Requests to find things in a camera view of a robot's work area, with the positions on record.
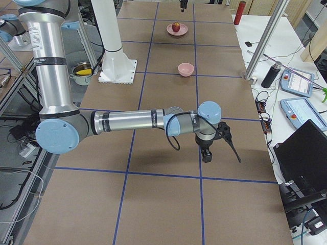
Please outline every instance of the white table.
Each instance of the white table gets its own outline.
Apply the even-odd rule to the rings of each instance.
[[[247,62],[250,62],[253,55],[248,51],[254,52],[258,44],[253,44],[252,47],[247,47],[245,45],[245,42],[246,41],[249,41],[251,43],[259,42],[268,21],[269,21],[269,16],[244,15],[242,16],[240,24],[238,26],[235,26],[240,47],[242,49],[243,59],[246,66],[248,65]],[[282,17],[264,53],[270,57],[287,56],[295,52],[298,49],[298,47],[302,47],[300,39],[297,37],[295,31],[293,30],[287,18]],[[319,79],[315,82],[324,87],[327,87],[327,84],[325,83],[321,74],[317,71],[317,68],[314,65],[314,63],[302,62],[302,59],[300,58],[300,54],[303,50],[304,48],[302,48],[298,53],[296,53],[294,57],[293,55],[290,55],[288,57],[275,58],[275,60],[280,61],[283,65],[287,65],[289,67],[305,70],[313,74],[318,74]],[[278,90],[279,80],[275,81],[269,89],[265,89],[261,87],[262,80],[264,79],[268,70],[273,64],[274,62],[271,60],[260,62],[253,73],[253,76],[256,76],[258,78],[258,81],[256,84],[252,85],[254,98],[256,97],[258,92],[261,91],[267,91],[270,94],[270,97],[266,105],[266,111],[272,117],[272,125],[271,125],[272,135],[268,134],[268,140],[272,138],[271,148],[275,146],[277,143],[284,142],[295,131],[295,128],[291,125],[289,120],[286,118],[284,112],[282,111],[279,101],[281,99],[298,97],[291,93]],[[281,70],[277,78],[282,74],[283,70],[284,69]],[[259,100],[265,98],[266,98],[266,94],[263,93],[262,96],[260,95]],[[323,98],[324,98],[323,92],[314,90],[309,100],[318,111],[325,111],[327,110],[327,102],[323,104],[321,102]],[[325,120],[327,120],[327,113],[323,113],[322,117]],[[284,180],[277,162],[274,163],[274,171],[277,181],[279,183],[282,183]],[[300,231],[295,234],[292,234],[292,237],[295,237],[298,234],[300,234]],[[294,239],[293,242],[294,245],[301,244],[300,238]],[[303,242],[306,245],[327,244],[327,230],[323,231],[322,233],[316,236],[305,234],[303,238]]]

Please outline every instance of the white plug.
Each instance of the white plug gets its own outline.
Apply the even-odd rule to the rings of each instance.
[[[35,148],[36,147],[33,146],[32,144],[27,143],[27,145],[24,147],[24,149],[19,154],[21,155],[21,157],[26,158],[32,153],[32,151],[34,151]]]

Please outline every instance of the green clamp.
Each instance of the green clamp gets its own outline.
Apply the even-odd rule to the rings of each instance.
[[[323,88],[322,91],[324,92],[325,98],[323,99],[323,103],[327,100],[327,88]]]

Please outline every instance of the label on robot arm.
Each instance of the label on robot arm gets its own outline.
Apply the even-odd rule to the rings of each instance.
[[[42,40],[40,35],[40,27],[37,23],[34,26],[29,27],[29,33],[31,37],[32,49],[41,50],[42,49]]]

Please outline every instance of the pink bowl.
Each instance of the pink bowl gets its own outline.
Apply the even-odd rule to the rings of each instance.
[[[189,63],[181,63],[178,66],[178,72],[183,77],[189,77],[194,72],[194,66]]]

